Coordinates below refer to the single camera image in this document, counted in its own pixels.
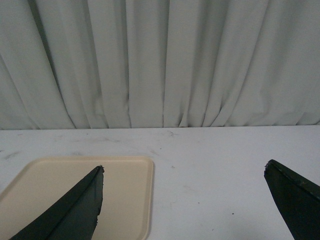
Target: white table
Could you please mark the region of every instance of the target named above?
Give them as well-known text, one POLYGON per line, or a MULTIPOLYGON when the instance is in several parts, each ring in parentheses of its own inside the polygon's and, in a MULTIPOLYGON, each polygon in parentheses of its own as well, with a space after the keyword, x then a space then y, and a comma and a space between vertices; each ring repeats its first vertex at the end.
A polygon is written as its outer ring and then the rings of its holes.
POLYGON ((275 159, 320 185, 319 145, 320 126, 2 130, 0 192, 41 157, 150 156, 148 240, 293 240, 265 165, 275 159))

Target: plastic tray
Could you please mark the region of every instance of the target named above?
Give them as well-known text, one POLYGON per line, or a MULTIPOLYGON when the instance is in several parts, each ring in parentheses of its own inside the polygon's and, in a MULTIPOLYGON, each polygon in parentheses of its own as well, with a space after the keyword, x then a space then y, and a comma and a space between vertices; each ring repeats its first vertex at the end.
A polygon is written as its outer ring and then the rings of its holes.
POLYGON ((0 240, 42 214, 94 167, 104 167, 103 202, 93 240, 145 240, 154 164, 144 156, 47 157, 29 163, 0 195, 0 240))

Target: white curtain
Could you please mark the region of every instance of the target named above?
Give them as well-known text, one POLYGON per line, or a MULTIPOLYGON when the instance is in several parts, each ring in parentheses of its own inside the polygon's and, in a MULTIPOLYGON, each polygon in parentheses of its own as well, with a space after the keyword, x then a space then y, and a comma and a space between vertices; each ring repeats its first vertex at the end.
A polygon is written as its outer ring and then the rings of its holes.
POLYGON ((1 129, 319 122, 319 0, 0 1, 1 129))

